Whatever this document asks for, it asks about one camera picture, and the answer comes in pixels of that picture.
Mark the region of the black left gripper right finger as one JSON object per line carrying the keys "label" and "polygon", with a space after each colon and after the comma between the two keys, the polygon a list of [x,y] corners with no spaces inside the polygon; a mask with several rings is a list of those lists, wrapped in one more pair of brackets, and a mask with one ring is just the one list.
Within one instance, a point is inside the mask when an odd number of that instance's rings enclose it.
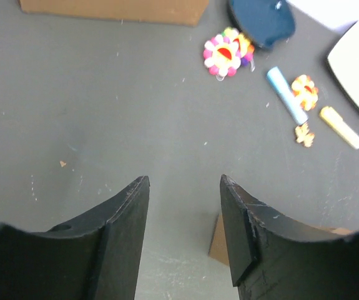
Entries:
{"label": "black left gripper right finger", "polygon": [[224,175],[220,199],[240,299],[359,299],[359,231],[296,221]]}

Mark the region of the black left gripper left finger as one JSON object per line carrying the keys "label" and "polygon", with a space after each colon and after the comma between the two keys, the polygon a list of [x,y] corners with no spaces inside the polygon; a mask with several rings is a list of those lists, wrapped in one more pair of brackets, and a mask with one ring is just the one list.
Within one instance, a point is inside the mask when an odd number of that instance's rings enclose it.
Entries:
{"label": "black left gripper left finger", "polygon": [[0,222],[0,299],[134,299],[147,176],[46,232]]}

